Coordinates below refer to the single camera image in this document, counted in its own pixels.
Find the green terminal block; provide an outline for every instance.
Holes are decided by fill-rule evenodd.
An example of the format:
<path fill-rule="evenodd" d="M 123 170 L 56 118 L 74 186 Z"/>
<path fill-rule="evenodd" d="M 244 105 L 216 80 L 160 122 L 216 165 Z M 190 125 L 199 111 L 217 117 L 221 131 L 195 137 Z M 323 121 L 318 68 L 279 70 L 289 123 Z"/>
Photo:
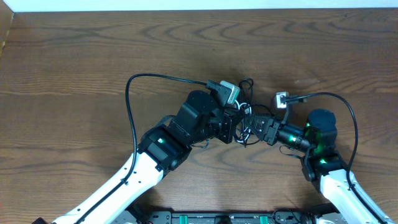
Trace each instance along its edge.
<path fill-rule="evenodd" d="M 260 216 L 260 224 L 268 224 L 268 216 Z"/>
<path fill-rule="evenodd" d="M 188 215 L 180 215 L 180 224 L 188 224 Z"/>

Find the black cable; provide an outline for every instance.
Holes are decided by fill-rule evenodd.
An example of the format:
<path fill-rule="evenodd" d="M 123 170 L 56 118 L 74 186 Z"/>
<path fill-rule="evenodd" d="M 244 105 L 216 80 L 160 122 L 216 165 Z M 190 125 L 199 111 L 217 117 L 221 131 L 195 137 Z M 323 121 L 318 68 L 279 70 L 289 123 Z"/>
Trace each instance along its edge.
<path fill-rule="evenodd" d="M 249 87 L 248 88 L 243 88 L 243 83 L 249 84 Z M 253 81 L 252 78 L 244 78 L 238 84 L 239 88 L 241 89 L 241 93 L 242 93 L 243 96 L 244 96 L 244 92 L 245 91 L 250 90 L 250 98 L 247 101 L 247 103 L 249 103 L 249 104 L 251 103 L 251 101 L 253 99 L 253 85 L 254 85 L 254 81 Z"/>
<path fill-rule="evenodd" d="M 238 138 L 238 136 L 237 136 L 236 134 L 234 135 L 234 138 L 235 138 L 235 141 L 236 141 L 237 143 L 239 143 L 239 144 L 241 144 L 241 145 L 244 145 L 243 143 L 237 141 L 237 140 L 239 140 L 239 138 Z M 258 139 L 258 140 L 255 141 L 255 142 L 252 142 L 252 143 L 246 143 L 246 145 L 247 145 L 247 146 L 251 146 L 251 145 L 254 145 L 254 144 L 258 143 L 259 141 L 260 141 L 260 139 Z"/>
<path fill-rule="evenodd" d="M 299 155 L 296 155 L 296 154 L 287 154 L 287 153 L 282 152 L 282 147 L 286 147 L 286 148 L 289 149 L 289 150 L 294 150 L 294 149 L 291 148 L 291 147 L 289 147 L 289 146 L 286 146 L 286 145 L 281 145 L 281 146 L 279 146 L 279 152 L 282 153 L 283 155 L 285 155 L 285 156 L 291 156 L 291 157 L 296 158 L 296 159 L 301 159 L 301 156 L 299 156 Z"/>
<path fill-rule="evenodd" d="M 243 146 L 246 147 L 247 144 L 248 144 L 248 140 L 246 139 L 246 136 L 248 137 L 248 139 L 250 138 L 250 136 L 249 136 L 249 134 L 247 134 L 246 136 L 244 135 L 244 133 L 245 133 L 245 131 L 244 131 L 245 130 L 245 128 L 244 128 L 244 119 L 242 119 L 242 130 L 243 130 L 243 132 L 242 132 Z"/>
<path fill-rule="evenodd" d="M 132 139 L 134 142 L 134 157 L 132 159 L 131 167 L 129 169 L 129 172 L 123 178 L 118 185 L 116 185 L 111 191 L 109 191 L 103 198 L 101 198 L 97 203 L 95 203 L 89 210 L 87 210 L 86 213 L 84 213 L 75 224 L 79 224 L 85 220 L 85 218 L 94 210 L 96 209 L 99 205 L 101 205 L 102 202 L 104 202 L 109 196 L 111 196 L 118 188 L 120 188 L 123 184 L 127 183 L 128 178 L 130 178 L 130 175 L 132 174 L 134 170 L 134 166 L 136 165 L 136 158 L 137 158 L 137 134 L 136 134 L 136 128 L 134 126 L 134 122 L 132 120 L 132 113 L 131 113 L 131 107 L 130 107 L 130 99 L 129 99 L 129 89 L 130 89 L 130 83 L 132 82 L 133 79 L 137 77 L 159 77 L 159 78 L 166 78 L 169 80 L 175 80 L 175 81 L 180 81 L 180 82 L 187 82 L 187 83 L 194 83 L 194 84 L 200 84 L 200 85 L 206 85 L 205 82 L 199 82 L 195 80 L 187 80 L 184 78 L 176 78 L 176 77 L 171 77 L 168 75 L 158 75 L 158 74 L 151 74 L 151 73 L 140 73 L 133 75 L 130 77 L 130 79 L 127 81 L 126 84 L 126 92 L 125 92 L 125 98 L 126 98 L 126 106 L 127 106 L 127 115 L 129 116 L 130 120 L 130 126 L 131 126 L 131 133 L 132 133 Z"/>
<path fill-rule="evenodd" d="M 310 147 L 307 148 L 307 151 L 305 152 L 304 155 L 304 165 L 308 166 L 308 158 L 310 157 L 310 154 L 312 153 L 312 150 L 314 150 L 316 147 L 314 144 L 311 144 Z"/>
<path fill-rule="evenodd" d="M 260 104 L 260 103 L 255 103 L 255 104 L 250 105 L 250 106 L 251 106 L 252 108 L 255 107 L 255 106 L 263 107 L 263 108 L 267 109 L 267 111 L 268 111 L 270 114 L 272 114 L 271 109 L 270 109 L 269 106 L 266 106 L 266 105 L 263 105 L 263 104 Z"/>
<path fill-rule="evenodd" d="M 294 218 L 296 219 L 296 221 L 297 221 L 297 223 L 294 223 L 294 224 L 299 224 L 299 223 L 301 223 L 300 220 L 298 220 L 298 218 L 297 218 L 297 217 L 294 215 L 294 213 L 291 211 L 291 209 L 289 209 L 289 208 L 277 208 L 277 210 L 275 210 L 275 211 L 272 213 L 272 216 L 271 216 L 271 218 L 275 221 L 276 224 L 281 224 L 280 222 L 278 222 L 278 221 L 276 220 L 276 213 L 277 213 L 279 210 L 287 210 L 288 212 L 291 212 L 292 215 L 293 215 L 293 217 L 294 217 Z"/>
<path fill-rule="evenodd" d="M 364 201 L 364 199 L 360 196 L 360 194 L 357 192 L 357 190 L 355 189 L 355 185 L 351 183 L 351 179 L 349 177 L 349 172 L 351 171 L 351 166 L 353 165 L 354 162 L 354 158 L 355 158 L 355 154 L 356 154 L 356 149 L 358 147 L 358 125 L 356 123 L 356 118 L 355 118 L 355 114 L 354 111 L 352 109 L 352 107 L 349 105 L 349 103 L 341 96 L 334 94 L 334 93 L 329 93 L 329 92 L 319 92 L 319 93 L 311 93 L 311 94 L 307 94 L 304 96 L 297 96 L 294 98 L 287 98 L 286 102 L 289 101 L 296 101 L 296 100 L 302 100 L 305 98 L 309 98 L 309 97 L 313 97 L 313 96 L 319 96 L 319 95 L 328 95 L 328 96 L 334 96 L 336 98 L 338 98 L 339 100 L 341 100 L 349 109 L 349 112 L 351 113 L 351 117 L 353 118 L 354 121 L 354 129 L 355 129 L 355 143 L 354 143 L 354 149 L 353 149 L 353 153 L 351 155 L 351 158 L 349 159 L 348 162 L 348 166 L 346 168 L 346 178 L 347 178 L 347 183 L 349 186 L 349 189 L 352 189 L 355 196 L 359 199 L 359 201 L 366 207 L 366 209 L 369 210 L 369 212 L 378 220 L 378 222 L 380 223 L 386 223 L 382 220 L 381 217 L 379 217 L 377 215 L 377 213 Z"/>

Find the wood grain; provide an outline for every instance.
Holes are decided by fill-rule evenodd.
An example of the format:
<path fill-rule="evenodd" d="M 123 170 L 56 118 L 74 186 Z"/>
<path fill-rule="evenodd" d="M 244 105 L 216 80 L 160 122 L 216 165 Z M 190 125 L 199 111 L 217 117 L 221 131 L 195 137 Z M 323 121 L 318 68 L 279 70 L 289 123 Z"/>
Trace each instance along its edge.
<path fill-rule="evenodd" d="M 0 223 L 51 221 L 120 168 L 132 152 L 124 87 L 141 72 L 232 83 L 251 77 L 258 103 L 281 90 L 341 94 L 358 119 L 353 170 L 397 220 L 397 59 L 396 9 L 20 13 L 0 60 Z M 134 81 L 138 137 L 197 88 Z M 297 123 L 315 108 L 335 112 L 338 147 L 349 158 L 345 106 L 311 99 L 295 107 Z M 278 147 L 214 140 L 139 201 L 247 211 L 326 202 Z"/>

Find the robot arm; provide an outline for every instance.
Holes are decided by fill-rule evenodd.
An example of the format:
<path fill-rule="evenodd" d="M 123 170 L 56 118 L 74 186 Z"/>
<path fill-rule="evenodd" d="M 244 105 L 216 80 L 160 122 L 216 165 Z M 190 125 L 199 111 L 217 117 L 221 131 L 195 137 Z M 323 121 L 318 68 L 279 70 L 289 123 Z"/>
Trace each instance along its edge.
<path fill-rule="evenodd" d="M 93 193 L 79 206 L 68 213 L 58 217 L 53 223 L 72 224 L 79 220 L 90 208 L 93 207 L 101 198 L 110 192 L 120 180 L 126 176 L 128 167 L 131 166 L 134 155 L 127 160 L 122 168 L 113 175 L 102 187 Z M 155 169 L 156 162 L 146 153 L 137 155 L 137 162 L 133 175 L 104 202 L 96 207 L 88 215 L 83 223 L 111 223 L 121 212 L 123 212 L 138 196 L 149 188 L 155 186 L 163 178 L 163 171 Z"/>
<path fill-rule="evenodd" d="M 226 144 L 232 142 L 244 112 L 227 105 L 235 101 L 239 88 L 211 80 L 206 87 L 211 90 L 210 94 L 192 91 L 168 126 L 160 124 L 145 133 L 138 145 L 134 170 L 127 180 L 123 179 L 133 163 L 134 154 L 93 195 L 53 223 L 111 223 L 138 196 L 185 161 L 192 150 L 191 145 L 211 138 Z M 102 198 L 105 200 L 95 206 Z"/>
<path fill-rule="evenodd" d="M 278 107 L 286 109 L 285 117 L 279 119 L 269 114 L 247 116 L 244 110 L 229 107 L 239 93 L 239 88 L 230 83 L 209 80 L 206 87 L 210 93 L 192 91 L 168 126 L 161 124 L 145 133 L 136 155 L 133 154 L 92 196 L 53 223 L 111 223 L 138 196 L 183 163 L 193 144 L 211 138 L 229 144 L 242 120 L 260 141 L 269 145 L 281 142 L 304 152 L 305 156 L 300 157 L 300 161 L 305 178 L 331 201 L 348 223 L 379 222 L 361 199 L 382 218 L 383 223 L 393 223 L 363 191 L 352 172 L 349 173 L 350 181 L 355 184 L 360 198 L 349 189 L 346 164 L 335 150 L 337 130 L 333 113 L 314 110 L 306 127 L 298 128 L 289 124 L 288 118 L 292 103 L 299 100 L 287 101 L 289 95 L 286 92 L 277 94 Z M 134 156 L 134 170 L 125 179 Z M 329 221 L 322 216 L 312 217 L 312 223 L 333 223 L 334 220 Z"/>
<path fill-rule="evenodd" d="M 335 206 L 346 222 L 367 224 L 380 223 L 381 220 L 381 223 L 393 223 L 361 188 L 335 149 L 335 115 L 327 110 L 314 110 L 305 127 L 298 128 L 287 122 L 292 103 L 298 103 L 297 98 L 287 101 L 289 94 L 286 92 L 278 93 L 276 97 L 277 107 L 286 109 L 284 118 L 277 119 L 271 115 L 246 117 L 245 123 L 254 134 L 269 145 L 281 142 L 291 150 L 304 152 L 305 155 L 299 157 L 304 177 Z M 312 220 L 312 223 L 334 223 L 334 220 L 326 220 L 322 216 L 312 217 Z"/>

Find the wooden surface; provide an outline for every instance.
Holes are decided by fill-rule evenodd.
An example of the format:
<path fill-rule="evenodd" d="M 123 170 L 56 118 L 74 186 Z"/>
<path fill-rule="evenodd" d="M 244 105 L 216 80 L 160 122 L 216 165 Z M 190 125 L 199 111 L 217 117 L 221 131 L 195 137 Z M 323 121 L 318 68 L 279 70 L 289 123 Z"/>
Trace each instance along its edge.
<path fill-rule="evenodd" d="M 0 0 L 0 58 L 2 49 L 6 44 L 13 15 L 14 13 L 8 8 L 8 6 Z"/>
<path fill-rule="evenodd" d="M 141 72 L 205 81 L 245 77 L 254 99 L 331 91 L 353 107 L 362 187 L 398 220 L 396 9 L 17 14 L 0 60 L 0 223 L 52 221 L 108 180 L 132 152 L 124 102 Z M 140 78 L 131 90 L 138 138 L 175 114 L 197 85 Z M 295 107 L 335 112 L 348 159 L 353 125 L 331 98 Z M 174 210 L 273 210 L 326 202 L 279 145 L 213 140 L 145 193 Z"/>

